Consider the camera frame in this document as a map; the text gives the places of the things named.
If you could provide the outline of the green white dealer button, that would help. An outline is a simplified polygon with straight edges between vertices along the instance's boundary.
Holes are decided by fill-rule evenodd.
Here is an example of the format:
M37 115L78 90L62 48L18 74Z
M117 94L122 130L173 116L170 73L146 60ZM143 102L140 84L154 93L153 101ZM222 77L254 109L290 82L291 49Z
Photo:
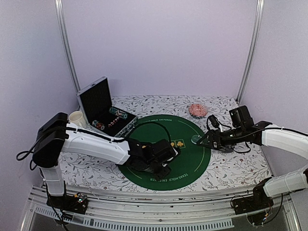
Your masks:
M193 144L197 144L197 142L198 142L200 139L201 139L201 136L200 136L200 135L193 135L193 136L191 137L191 142L192 142Z

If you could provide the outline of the short poker chip stack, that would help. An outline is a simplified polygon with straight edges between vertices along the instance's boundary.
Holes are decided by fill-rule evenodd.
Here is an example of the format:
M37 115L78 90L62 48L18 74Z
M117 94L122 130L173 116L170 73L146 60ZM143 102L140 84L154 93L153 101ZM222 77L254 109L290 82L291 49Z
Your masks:
M98 130L104 130L105 126L102 122L99 122L98 120L92 121L92 126L95 127Z

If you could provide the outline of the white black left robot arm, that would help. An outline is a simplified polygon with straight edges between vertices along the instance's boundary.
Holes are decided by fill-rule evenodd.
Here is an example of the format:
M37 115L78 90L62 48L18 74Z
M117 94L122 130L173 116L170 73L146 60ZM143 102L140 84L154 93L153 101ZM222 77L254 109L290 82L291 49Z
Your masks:
M32 162L43 173L48 194L61 209L69 208L72 203L58 163L61 152L102 158L135 171L151 173L156 180L170 173L169 163L180 155L180 149L171 145L170 138L150 143L130 137L111 137L82 128L67 118L65 113L57 113L38 130L32 147L16 155L18 161L32 155Z

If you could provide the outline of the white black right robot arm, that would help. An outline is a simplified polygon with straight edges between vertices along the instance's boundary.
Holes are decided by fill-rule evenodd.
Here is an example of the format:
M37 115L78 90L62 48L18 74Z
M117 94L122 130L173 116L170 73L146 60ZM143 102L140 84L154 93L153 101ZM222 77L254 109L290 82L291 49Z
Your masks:
M232 109L229 113L233 126L231 129L223 130L222 124L211 115L206 121L207 133L196 139L196 145L227 153L232 152L235 145L249 142L259 146L275 147L303 158L308 157L307 134L267 121L254 123L245 105ZM261 181L253 189L254 195L249 198L249 206L253 210L259 210L270 197L307 187L308 167L304 166L282 176Z

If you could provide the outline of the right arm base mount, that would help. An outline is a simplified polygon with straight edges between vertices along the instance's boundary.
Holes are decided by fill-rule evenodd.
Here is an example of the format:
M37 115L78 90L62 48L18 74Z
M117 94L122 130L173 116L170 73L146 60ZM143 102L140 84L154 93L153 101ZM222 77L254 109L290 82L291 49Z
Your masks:
M256 191L251 196L236 195L231 199L230 204L236 215L263 210L263 212L247 216L249 223L261 226L267 222L274 202L264 192Z

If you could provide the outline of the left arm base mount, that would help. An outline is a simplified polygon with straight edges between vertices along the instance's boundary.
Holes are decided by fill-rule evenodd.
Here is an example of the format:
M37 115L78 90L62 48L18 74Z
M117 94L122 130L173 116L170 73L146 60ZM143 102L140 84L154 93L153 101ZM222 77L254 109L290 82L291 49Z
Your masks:
M63 196L51 196L48 194L47 205L62 211L78 214L86 214L88 208L88 197L85 194L64 194Z

